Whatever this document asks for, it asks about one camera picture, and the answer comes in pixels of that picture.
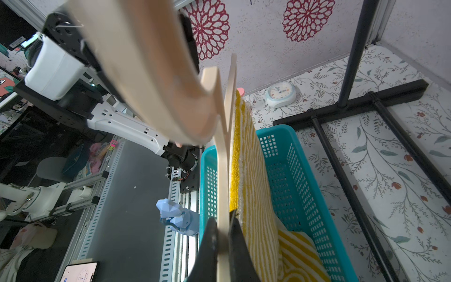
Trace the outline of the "cream plastic hanger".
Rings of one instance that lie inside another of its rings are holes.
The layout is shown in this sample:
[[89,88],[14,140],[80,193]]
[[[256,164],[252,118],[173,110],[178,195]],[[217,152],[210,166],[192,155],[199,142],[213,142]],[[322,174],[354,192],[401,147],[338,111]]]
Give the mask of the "cream plastic hanger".
[[217,67],[198,74],[171,1],[69,1],[73,18],[121,97],[171,141],[217,150],[217,256],[213,276],[231,280],[229,160],[237,58],[222,89]]

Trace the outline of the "yellow striped towel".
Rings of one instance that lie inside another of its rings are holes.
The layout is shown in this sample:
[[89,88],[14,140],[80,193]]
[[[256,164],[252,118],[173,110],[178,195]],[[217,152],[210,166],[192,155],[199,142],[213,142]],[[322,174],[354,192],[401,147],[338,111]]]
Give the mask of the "yellow striped towel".
[[290,128],[256,132],[250,108],[233,106],[230,210],[237,218],[262,282],[331,280],[308,230],[315,180],[301,163],[302,150]]

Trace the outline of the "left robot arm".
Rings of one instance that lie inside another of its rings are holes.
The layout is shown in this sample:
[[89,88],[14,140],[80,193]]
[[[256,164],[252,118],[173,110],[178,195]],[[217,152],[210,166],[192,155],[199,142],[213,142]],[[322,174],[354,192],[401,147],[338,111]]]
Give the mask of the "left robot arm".
[[199,190],[199,149],[186,145],[180,148],[147,124],[123,113],[120,103],[113,106],[108,102],[104,90],[80,80],[62,99],[53,101],[27,87],[22,80],[14,91],[65,126],[81,132],[92,129],[111,133],[151,150],[166,159],[170,167],[182,170],[181,176],[171,177],[172,181],[180,182],[181,193]]

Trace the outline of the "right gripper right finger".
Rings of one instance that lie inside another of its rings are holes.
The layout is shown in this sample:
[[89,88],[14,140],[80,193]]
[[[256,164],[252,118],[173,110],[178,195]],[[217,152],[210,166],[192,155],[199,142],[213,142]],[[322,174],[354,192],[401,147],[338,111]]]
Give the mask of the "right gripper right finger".
[[237,210],[230,212],[228,242],[231,281],[260,282],[237,218]]

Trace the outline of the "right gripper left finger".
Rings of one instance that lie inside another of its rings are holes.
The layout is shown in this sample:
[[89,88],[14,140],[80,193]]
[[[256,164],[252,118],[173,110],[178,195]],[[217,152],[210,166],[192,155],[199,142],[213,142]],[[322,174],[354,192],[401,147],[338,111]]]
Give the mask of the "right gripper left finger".
[[207,221],[194,266],[186,282],[216,282],[218,229],[215,218]]

